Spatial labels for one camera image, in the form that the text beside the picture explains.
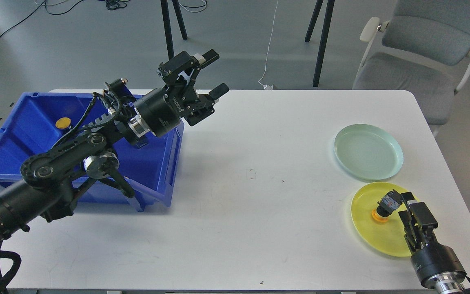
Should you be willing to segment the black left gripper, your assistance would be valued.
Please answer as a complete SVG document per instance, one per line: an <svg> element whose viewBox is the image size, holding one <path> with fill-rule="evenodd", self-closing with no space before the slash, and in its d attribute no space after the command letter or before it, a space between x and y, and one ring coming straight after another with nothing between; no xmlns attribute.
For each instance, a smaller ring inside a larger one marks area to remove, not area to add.
<svg viewBox="0 0 470 294"><path fill-rule="evenodd" d="M181 119L194 126L212 115L214 105L228 93L229 87L222 83L206 94L198 94L194 82L199 71L218 59L219 54L211 49L193 56L183 51L168 62L162 62L157 73L166 85L134 102L132 132L139 138L148 132L161 137L177 127Z"/></svg>

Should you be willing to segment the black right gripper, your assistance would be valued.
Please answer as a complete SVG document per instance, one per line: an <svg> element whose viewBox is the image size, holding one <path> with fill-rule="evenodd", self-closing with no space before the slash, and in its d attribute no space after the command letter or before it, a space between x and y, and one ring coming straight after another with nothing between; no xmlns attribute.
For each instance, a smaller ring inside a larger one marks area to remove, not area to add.
<svg viewBox="0 0 470 294"><path fill-rule="evenodd" d="M420 284L437 292L461 292L466 272L455 252L440 244L434 233L438 221L411 192L401 194L406 210L398 212L411 264Z"/></svg>

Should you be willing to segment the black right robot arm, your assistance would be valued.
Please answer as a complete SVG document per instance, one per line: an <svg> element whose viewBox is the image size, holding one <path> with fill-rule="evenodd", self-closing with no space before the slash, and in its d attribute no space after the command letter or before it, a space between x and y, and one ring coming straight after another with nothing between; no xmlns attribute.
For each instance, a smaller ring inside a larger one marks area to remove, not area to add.
<svg viewBox="0 0 470 294"><path fill-rule="evenodd" d="M411 192L403 192L401 198L406 209L398 214L420 284L437 294L470 294L470 277L455 252L438 242L434 232L438 222L427 205Z"/></svg>

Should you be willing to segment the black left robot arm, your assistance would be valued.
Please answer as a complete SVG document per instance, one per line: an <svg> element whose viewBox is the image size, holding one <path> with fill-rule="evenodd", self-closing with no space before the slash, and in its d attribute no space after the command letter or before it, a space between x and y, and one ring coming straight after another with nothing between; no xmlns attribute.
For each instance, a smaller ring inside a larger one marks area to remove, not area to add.
<svg viewBox="0 0 470 294"><path fill-rule="evenodd" d="M207 94L195 89L197 75L218 60L211 49L204 54L181 52L158 67L164 86L141 98L126 87L127 79L93 92L82 117L45 153L27 158L20 166L21 180L0 191L0 294L17 274L21 257L2 250L17 230L30 230L37 216L47 222L72 216L80 197L96 182L133 198L134 189L119 172L114 143L126 139L140 145L151 132L161 137L181 119L196 125L214 113L214 105L229 87L222 83Z"/></svg>

